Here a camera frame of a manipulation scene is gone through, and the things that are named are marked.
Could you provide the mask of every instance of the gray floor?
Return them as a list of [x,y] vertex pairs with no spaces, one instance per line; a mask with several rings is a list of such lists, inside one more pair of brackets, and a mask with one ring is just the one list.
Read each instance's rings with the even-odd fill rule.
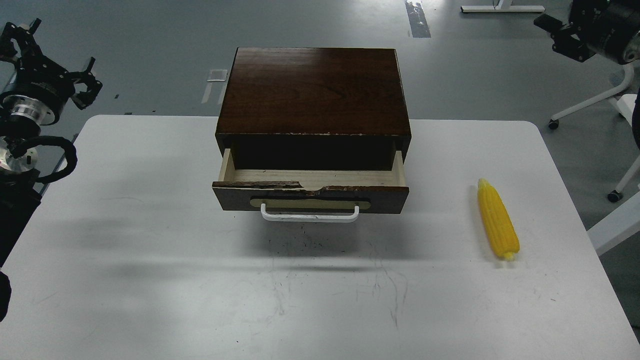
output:
[[[69,104],[61,122],[44,129],[68,138],[96,114],[217,115],[222,84],[202,104],[205,80],[210,69],[230,69],[239,46],[395,48],[411,118],[536,124],[589,229],[619,206],[605,194],[639,154],[630,127],[606,102],[562,119],[557,131],[547,122],[617,85],[621,67],[601,56],[577,63],[552,52],[532,24],[536,15],[460,13],[461,5],[490,3],[423,0],[431,38],[410,36],[403,0],[7,2],[0,24],[42,18],[36,40],[69,70],[96,57],[94,73],[104,83],[98,100],[84,111]],[[515,3],[540,4],[566,19],[570,0]],[[0,63],[0,78],[11,73]],[[41,154],[38,168],[50,171],[60,154]],[[629,183],[626,199],[638,182]],[[640,325],[640,236],[601,260],[630,322]]]

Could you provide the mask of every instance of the white table leg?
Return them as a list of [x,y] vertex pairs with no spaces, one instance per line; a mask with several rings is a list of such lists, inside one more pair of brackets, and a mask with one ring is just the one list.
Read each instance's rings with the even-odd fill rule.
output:
[[620,100],[617,101],[614,97],[609,99],[614,105],[614,109],[616,109],[620,113],[620,115],[622,115],[627,120],[629,126],[632,126],[634,109],[636,108],[636,99],[636,94],[622,95],[620,97]]
[[617,93],[626,90],[629,87],[629,85],[631,85],[631,81],[633,81],[634,79],[635,71],[632,63],[628,63],[624,65],[623,68],[625,70],[625,78],[622,80],[622,83],[620,85],[614,87],[613,89],[605,91],[602,94],[596,95],[588,100],[582,101],[578,105],[574,105],[566,110],[563,110],[557,114],[554,114],[553,116],[551,116],[551,121],[555,121],[557,119],[560,119],[561,117],[565,117],[571,113],[575,113],[578,110],[582,110],[587,106],[593,105],[598,101],[603,101],[605,99],[608,99],[616,95]]
[[463,13],[541,13],[545,11],[544,6],[536,6],[536,5],[520,5],[520,6],[512,6],[511,2],[513,0],[500,0],[498,5],[493,7],[493,5],[488,6],[469,6],[463,5],[460,7],[460,10]]
[[640,193],[595,224],[587,233],[598,256],[640,231]]
[[640,156],[634,161],[627,173],[622,177],[622,180],[616,185],[616,191],[621,193],[622,189],[628,184],[629,180],[640,170]]

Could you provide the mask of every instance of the chair wheel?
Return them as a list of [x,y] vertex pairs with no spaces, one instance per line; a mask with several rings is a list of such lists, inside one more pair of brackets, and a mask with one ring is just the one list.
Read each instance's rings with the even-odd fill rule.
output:
[[607,195],[607,199],[609,199],[609,201],[611,202],[618,202],[622,199],[622,194],[617,192],[616,190],[613,190]]

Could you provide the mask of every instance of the drawer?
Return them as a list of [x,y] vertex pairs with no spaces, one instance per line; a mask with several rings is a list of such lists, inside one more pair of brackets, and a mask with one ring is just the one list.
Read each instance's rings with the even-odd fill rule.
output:
[[239,48],[215,138],[224,210],[400,213],[409,193],[393,49]]
[[389,170],[282,170],[237,168],[232,149],[225,149],[213,190],[224,210],[398,214],[409,194],[402,152]]

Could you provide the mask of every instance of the caster wheel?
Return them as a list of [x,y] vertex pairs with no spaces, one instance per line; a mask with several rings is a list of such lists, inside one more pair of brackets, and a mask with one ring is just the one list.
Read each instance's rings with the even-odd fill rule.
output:
[[549,120],[549,129],[555,130],[558,128],[558,126],[560,126],[559,120]]
[[611,202],[618,202],[620,201],[620,199],[622,199],[622,194],[617,192],[616,190],[613,190],[607,195],[607,199],[609,199],[609,201]]

